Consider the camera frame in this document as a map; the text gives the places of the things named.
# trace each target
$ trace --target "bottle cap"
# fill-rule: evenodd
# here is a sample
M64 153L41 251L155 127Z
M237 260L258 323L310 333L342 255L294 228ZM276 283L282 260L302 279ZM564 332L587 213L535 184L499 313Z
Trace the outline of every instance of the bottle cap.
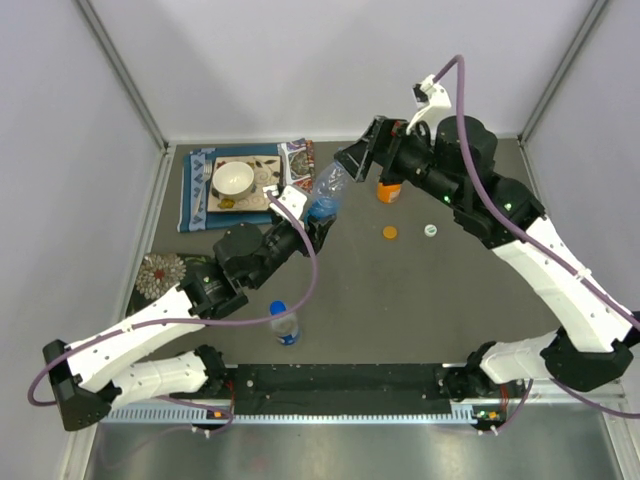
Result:
M378 200L382 203L393 203L398 199L402 185L384 185L378 182Z
M435 225L432 225L431 223L429 225L427 225L426 227L424 227L424 234L427 237L435 237L436 233L438 233L438 227L436 227Z
M388 227L384 227L382 229L382 235L387 240L393 240L398 236L398 229L396 229L396 227L392 227L389 225Z
M287 306L280 300L276 300L269 306L269 313L271 313L271 315L278 315L279 313L285 312L286 310Z

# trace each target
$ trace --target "white cable clip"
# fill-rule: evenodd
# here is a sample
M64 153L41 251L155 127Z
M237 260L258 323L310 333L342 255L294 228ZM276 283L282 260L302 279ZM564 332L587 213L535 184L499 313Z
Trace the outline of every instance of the white cable clip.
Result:
M280 192L278 191L277 185L267 185L266 187L262 187L262 191L264 192L264 197L267 197L267 192L271 192L271 195L278 198L280 196Z
M274 190L273 187L267 186L263 188L263 191L266 196L268 191L273 194ZM309 194L307 194L305 191L301 190L295 185L287 185L286 187L284 187L284 190L282 190L282 194L280 195L280 198L278 198L278 202L281 203L282 206L284 206L284 208L289 211L289 213L296 217L300 225L304 226L304 222L302 221L302 219L304 218L308 199ZM282 210L280 210L280 207L278 207L275 203L270 203L269 208L276 212L279 216L284 218L286 221L289 221L289 218L284 214Z
M411 119L407 126L407 135L411 133L413 127L418 122L427 122L433 129L442 120L446 112L451 108L449 94L439 83L434 83L435 75L429 75L420 84L420 90L427 95L426 105L421 108Z
M573 278L581 282L585 277L589 277L589 276L591 276L591 270L588 269L587 267L584 267L578 270L576 274L573 276Z
M122 330L122 333L131 333L131 332L133 332L133 323L131 323L131 322L122 322L121 330Z

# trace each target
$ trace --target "gray table surface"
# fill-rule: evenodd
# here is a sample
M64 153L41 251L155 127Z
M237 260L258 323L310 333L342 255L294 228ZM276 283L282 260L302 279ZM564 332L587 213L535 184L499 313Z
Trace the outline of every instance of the gray table surface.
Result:
M343 143L316 143L318 171ZM176 149L153 243L159 253L212 253L223 231L178 233L181 165L201 145ZM528 183L515 140L501 140L496 171ZM405 185L399 200L376 198L376 175L353 185L319 255L319 282L299 311L299 344L276 343L268 326L207 328L159 354L207 343L228 363L459 362L483 342L514 341L559 326L551 311L507 264L453 222L452 212ZM426 224L438 227L427 238ZM398 229L386 240L382 229ZM294 255L231 318L268 314L270 302L295 303L306 291L310 263Z

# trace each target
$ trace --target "blue patterned cloth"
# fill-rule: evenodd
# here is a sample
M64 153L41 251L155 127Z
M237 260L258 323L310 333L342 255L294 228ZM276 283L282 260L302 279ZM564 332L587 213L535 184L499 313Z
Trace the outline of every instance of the blue patterned cloth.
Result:
M209 160L215 163L221 157L237 157L244 155L279 155L278 144L248 145L241 147L199 148L193 150L183 159L182 197L180 204L180 221L178 231L181 233L227 228L240 222L263 225L271 223L271 215L259 213L208 213L208 190L201 196L200 205L194 214L196 200L202 188L207 188L210 180L204 183L204 163Z

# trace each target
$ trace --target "white bowl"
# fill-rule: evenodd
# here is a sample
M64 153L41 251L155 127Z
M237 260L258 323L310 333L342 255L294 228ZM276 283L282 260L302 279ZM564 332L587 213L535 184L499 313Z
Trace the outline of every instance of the white bowl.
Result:
M214 172L213 188L224 198L241 200L251 193L253 177L253 168L246 163L226 163Z

